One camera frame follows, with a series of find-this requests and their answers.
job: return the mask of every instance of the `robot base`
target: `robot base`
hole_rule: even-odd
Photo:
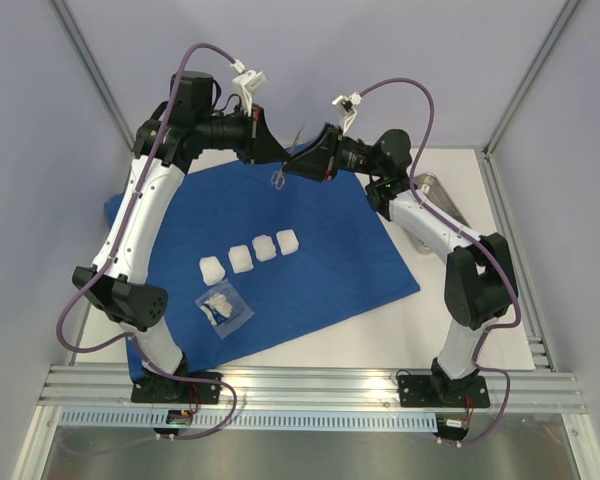
[[[190,388],[195,385],[199,405],[218,405],[220,401],[220,386],[208,383],[178,382],[162,377],[147,369],[143,369],[145,376],[133,382],[131,392],[132,403],[182,403],[191,401]],[[222,374],[218,372],[193,372],[187,371],[187,363],[183,358],[182,363],[174,375],[189,378],[204,378],[221,380]]]
[[[474,376],[462,388],[454,389],[444,400],[431,383],[431,375],[399,375],[398,395],[403,408],[466,408],[467,396],[474,408],[489,408],[489,391],[484,377]]]

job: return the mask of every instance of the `gray panel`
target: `gray panel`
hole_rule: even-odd
[[[474,417],[476,430],[491,418]],[[92,479],[529,479],[579,478],[560,416],[507,416],[477,447],[440,446],[424,434],[224,431],[191,442],[150,442],[110,455],[73,456],[151,435],[146,430],[60,430],[43,478]]]
[[[600,0],[585,2],[495,164],[558,368],[600,439]]]
[[[66,356],[53,325],[104,234],[124,151],[48,5],[0,1],[0,479]]]
[[[387,77],[410,76],[436,99],[436,145],[484,145],[565,0],[335,0],[190,2],[69,0],[78,25],[132,129],[166,99],[186,48],[217,43],[270,84],[257,100],[273,133],[338,120],[331,100]],[[192,70],[231,71],[211,53]],[[427,102],[414,88],[369,95],[351,131],[374,141],[403,127],[419,143]]]

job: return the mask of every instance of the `metal tray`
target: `metal tray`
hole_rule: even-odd
[[[451,200],[451,197],[440,183],[440,180],[438,180],[438,177],[433,173],[422,173],[418,175],[416,177],[416,184],[424,196],[436,207],[440,208],[460,223],[470,227],[469,223],[464,218],[464,215],[458,210],[458,207],[453,203],[453,200]],[[416,247],[416,250],[419,253],[422,253],[423,255],[431,253],[431,249],[413,233],[407,231],[407,234],[409,235],[411,243],[413,243],[413,246]]]

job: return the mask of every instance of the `white table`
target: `white table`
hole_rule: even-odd
[[[233,161],[231,152],[208,152],[191,172]],[[435,174],[475,230],[489,234],[495,223],[473,150],[429,149],[418,173]],[[418,253],[397,225],[383,224],[409,266],[421,291],[336,325],[230,362],[234,366],[429,368],[440,352],[451,322],[443,299],[445,267],[434,255]],[[511,322],[513,313],[502,319]],[[81,345],[119,333],[102,312],[91,309]],[[78,362],[126,362],[122,342],[106,350],[78,355]],[[490,335],[480,363],[506,369],[534,368],[522,326]]]

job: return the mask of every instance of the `gray wall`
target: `gray wall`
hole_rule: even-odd
[[[425,83],[438,105],[432,143],[483,145],[564,0],[68,0],[127,122],[166,99],[195,42],[227,49],[270,83],[256,97],[278,139],[337,122],[331,100],[395,76]],[[223,83],[211,53],[189,65]],[[402,126],[417,144],[427,102],[412,87],[369,96],[352,129],[368,141]]]
[[[496,161],[558,366],[578,375],[600,437],[600,0],[584,2]]]
[[[53,325],[73,267],[103,238],[126,157],[47,3],[0,1],[0,479],[65,357]]]

